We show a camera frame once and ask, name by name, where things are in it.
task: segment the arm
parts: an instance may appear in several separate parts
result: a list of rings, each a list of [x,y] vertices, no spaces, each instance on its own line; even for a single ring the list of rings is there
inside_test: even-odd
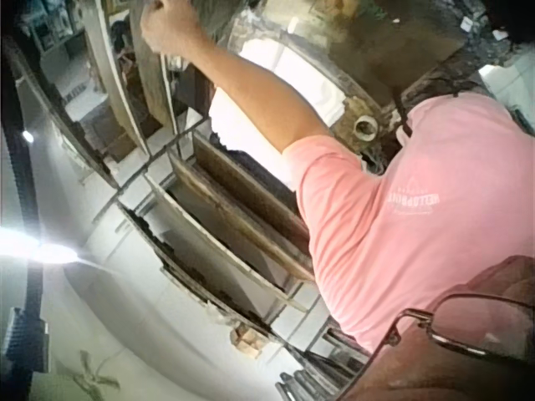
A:
[[[188,0],[161,0],[145,8],[146,42],[157,53],[194,63],[223,89],[279,151],[329,129],[307,101],[275,74],[218,48],[204,33]]]

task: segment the pink t-shirt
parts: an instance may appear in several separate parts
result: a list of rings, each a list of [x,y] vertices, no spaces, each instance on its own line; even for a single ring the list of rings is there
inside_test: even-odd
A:
[[[319,290],[370,351],[403,309],[426,309],[509,256],[535,256],[535,140],[477,94],[427,100],[409,124],[380,178],[328,136],[284,151]]]

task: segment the round opening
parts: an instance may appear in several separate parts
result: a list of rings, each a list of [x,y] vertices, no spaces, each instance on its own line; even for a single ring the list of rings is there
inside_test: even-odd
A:
[[[373,117],[365,115],[360,117],[355,123],[354,132],[360,140],[370,142],[377,136],[379,125]]]

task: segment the eyeglasses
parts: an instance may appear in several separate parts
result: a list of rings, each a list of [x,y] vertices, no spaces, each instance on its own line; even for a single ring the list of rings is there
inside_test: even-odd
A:
[[[535,307],[502,297],[454,294],[444,298],[435,313],[419,309],[400,313],[338,400],[355,386],[386,345],[395,347],[401,342],[397,326],[405,317],[416,319],[433,343],[452,352],[535,368]]]

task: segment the t-shirt sleeve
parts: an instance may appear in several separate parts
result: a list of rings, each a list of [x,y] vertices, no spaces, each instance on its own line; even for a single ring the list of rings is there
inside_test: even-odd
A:
[[[344,270],[349,253],[369,229],[380,181],[362,170],[356,155],[327,135],[299,140],[283,157],[292,172],[298,207],[310,232],[316,279],[322,287],[325,272],[330,267]]]

